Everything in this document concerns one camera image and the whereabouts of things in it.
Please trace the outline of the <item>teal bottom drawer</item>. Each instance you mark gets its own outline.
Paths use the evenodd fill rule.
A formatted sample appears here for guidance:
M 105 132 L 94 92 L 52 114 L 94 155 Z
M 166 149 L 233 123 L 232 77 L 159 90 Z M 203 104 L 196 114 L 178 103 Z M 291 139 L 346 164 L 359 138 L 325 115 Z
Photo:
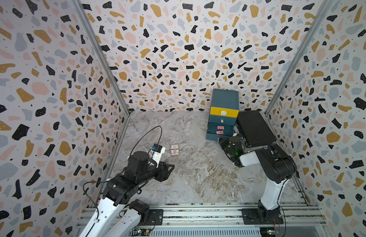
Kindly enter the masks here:
M 206 139 L 218 141 L 219 139 L 227 139 L 234 134 L 234 124 L 222 124 L 215 122 L 208 122 L 208 129 Z

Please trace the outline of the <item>teal drawer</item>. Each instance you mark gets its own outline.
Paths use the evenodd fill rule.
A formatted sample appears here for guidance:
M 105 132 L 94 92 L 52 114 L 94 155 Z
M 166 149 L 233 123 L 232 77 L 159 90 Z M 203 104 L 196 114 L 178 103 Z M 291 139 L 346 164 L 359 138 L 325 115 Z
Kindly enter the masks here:
M 236 123 L 236 118 L 209 115 L 209 122 L 234 125 Z
M 215 122 L 208 122 L 208 129 L 206 139 L 218 141 L 219 139 L 227 139 L 234 134 L 234 124 L 222 124 Z

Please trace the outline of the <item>yellow drawer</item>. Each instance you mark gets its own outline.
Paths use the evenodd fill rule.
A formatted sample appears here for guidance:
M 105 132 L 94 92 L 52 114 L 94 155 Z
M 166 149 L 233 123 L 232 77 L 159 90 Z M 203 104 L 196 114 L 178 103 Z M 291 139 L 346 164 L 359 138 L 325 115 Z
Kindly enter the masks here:
M 211 107 L 210 108 L 211 115 L 224 116 L 224 117 L 232 117 L 237 118 L 239 114 L 239 110 L 228 109 L 228 108 L 219 108 L 219 107 Z

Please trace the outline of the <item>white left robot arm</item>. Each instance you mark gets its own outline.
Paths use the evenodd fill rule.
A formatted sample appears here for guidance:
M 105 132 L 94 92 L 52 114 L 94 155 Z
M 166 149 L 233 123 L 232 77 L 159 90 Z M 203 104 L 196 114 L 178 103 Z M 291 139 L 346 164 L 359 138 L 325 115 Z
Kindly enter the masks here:
M 129 201 L 148 181 L 163 182 L 169 178 L 175 166 L 160 160 L 163 153 L 150 156 L 137 151 L 130 155 L 125 171 L 107 182 L 81 237 L 125 237 L 137 225 L 148 221 L 149 205 L 139 199 Z

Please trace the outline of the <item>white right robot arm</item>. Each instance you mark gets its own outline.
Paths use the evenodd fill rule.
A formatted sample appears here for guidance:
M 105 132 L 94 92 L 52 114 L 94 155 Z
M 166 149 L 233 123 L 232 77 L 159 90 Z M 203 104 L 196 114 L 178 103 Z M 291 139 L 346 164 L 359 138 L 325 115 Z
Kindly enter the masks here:
M 267 176 L 264 194 L 258 202 L 260 216 L 274 214 L 280 210 L 280 197 L 289 179 L 295 174 L 297 166 L 277 144 L 271 144 L 245 153 L 240 137 L 220 139 L 219 145 L 228 159 L 237 167 L 261 165 Z

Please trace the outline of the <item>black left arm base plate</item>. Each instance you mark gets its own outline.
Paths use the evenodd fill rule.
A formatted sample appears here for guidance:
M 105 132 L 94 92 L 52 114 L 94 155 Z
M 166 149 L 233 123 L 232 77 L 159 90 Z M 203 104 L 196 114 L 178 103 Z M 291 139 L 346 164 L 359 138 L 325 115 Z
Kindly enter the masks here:
M 161 226 L 163 223 L 163 209 L 150 209 L 149 204 L 136 199 L 129 205 L 130 209 L 133 209 L 141 217 L 139 226 Z

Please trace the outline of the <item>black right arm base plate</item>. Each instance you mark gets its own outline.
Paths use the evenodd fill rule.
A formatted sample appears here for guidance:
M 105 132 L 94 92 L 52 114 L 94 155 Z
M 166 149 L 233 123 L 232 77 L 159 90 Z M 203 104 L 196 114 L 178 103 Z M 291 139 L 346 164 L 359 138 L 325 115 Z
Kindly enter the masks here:
M 241 210 L 244 225 L 284 224 L 280 208 L 265 210 L 263 207 Z

